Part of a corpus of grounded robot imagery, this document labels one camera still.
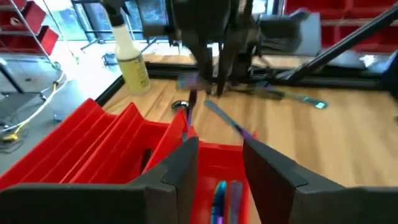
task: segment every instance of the yellow spray bottle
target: yellow spray bottle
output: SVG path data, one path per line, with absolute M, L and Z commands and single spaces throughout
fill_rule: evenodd
M 129 11 L 125 0 L 103 0 L 102 5 L 108 14 L 112 33 L 116 40 L 115 56 L 127 87 L 132 94 L 141 95 L 150 89 L 148 71 L 141 51 L 134 46 L 121 10 Z

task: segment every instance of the wooden tabletop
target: wooden tabletop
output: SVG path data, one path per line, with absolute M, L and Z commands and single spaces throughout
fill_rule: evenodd
M 146 55 L 146 60 L 193 63 L 190 57 Z M 296 67 L 307 58 L 268 58 L 278 67 Z M 235 121 L 258 139 L 296 160 L 299 164 L 347 187 L 398 185 L 398 107 L 389 95 L 376 91 L 280 88 L 325 100 L 329 107 L 316 109 L 306 103 L 267 100 L 227 92 L 211 98 Z M 187 91 L 177 91 L 172 80 L 152 80 L 151 91 L 131 96 L 124 86 L 104 109 L 119 114 L 134 102 L 149 120 L 169 122 L 170 104 L 187 100 Z M 199 93 L 193 125 L 202 139 L 223 144 L 242 144 L 242 139 L 202 103 Z M 252 204 L 252 223 L 259 223 Z

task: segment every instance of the spray bottle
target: spray bottle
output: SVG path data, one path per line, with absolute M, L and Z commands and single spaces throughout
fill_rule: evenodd
M 125 0 L 102 0 L 101 3 L 111 23 L 112 33 L 116 40 L 115 55 L 124 81 L 133 94 L 144 94 L 150 88 L 148 71 L 141 51 L 130 39 L 129 30 L 121 14 L 123 10 L 129 15 L 126 2 Z

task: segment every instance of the wooden table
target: wooden table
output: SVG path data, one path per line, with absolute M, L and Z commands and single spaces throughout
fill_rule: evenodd
M 193 63 L 190 57 L 146 55 L 146 60 Z M 269 58 L 273 65 L 296 67 L 307 58 Z M 329 102 L 325 110 L 284 99 L 266 100 L 228 92 L 212 98 L 220 108 L 258 139 L 299 164 L 347 187 L 398 185 L 398 108 L 387 93 L 376 91 L 281 88 Z M 193 125 L 202 139 L 223 144 L 242 144 L 242 139 L 202 103 L 199 93 Z M 187 100 L 187 91 L 177 91 L 171 80 L 152 80 L 151 91 L 131 96 L 122 87 L 104 109 L 119 114 L 134 102 L 149 120 L 169 122 L 170 104 Z M 259 223 L 252 203 L 251 223 Z

